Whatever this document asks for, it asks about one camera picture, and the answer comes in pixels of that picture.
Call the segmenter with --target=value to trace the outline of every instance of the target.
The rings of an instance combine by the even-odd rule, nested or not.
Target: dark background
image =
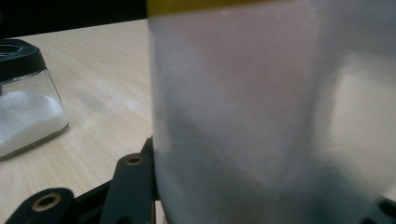
[[[146,0],[0,0],[0,38],[147,17]]]

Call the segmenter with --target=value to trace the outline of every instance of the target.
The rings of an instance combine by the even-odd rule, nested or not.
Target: light wood grain
[[[0,223],[29,196],[78,196],[111,179],[152,135],[147,21],[19,37],[43,53],[70,122],[47,143],[0,161]]]

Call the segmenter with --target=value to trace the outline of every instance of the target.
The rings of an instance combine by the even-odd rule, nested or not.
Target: glass jar
[[[39,48],[0,40],[0,157],[33,147],[68,124]]]

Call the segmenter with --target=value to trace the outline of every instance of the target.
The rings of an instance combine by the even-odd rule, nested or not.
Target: translucent container
[[[40,50],[0,40],[0,157],[33,147],[68,124]]]
[[[149,0],[171,224],[359,223],[396,171],[396,1]]]

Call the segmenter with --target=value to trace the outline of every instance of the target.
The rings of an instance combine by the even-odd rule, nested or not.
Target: screw hole
[[[143,161],[143,158],[140,156],[132,156],[132,158],[129,158],[128,161],[126,162],[128,165],[137,165]]]
[[[32,204],[32,210],[35,212],[44,212],[54,207],[61,201],[62,197],[59,193],[50,193],[37,200]]]

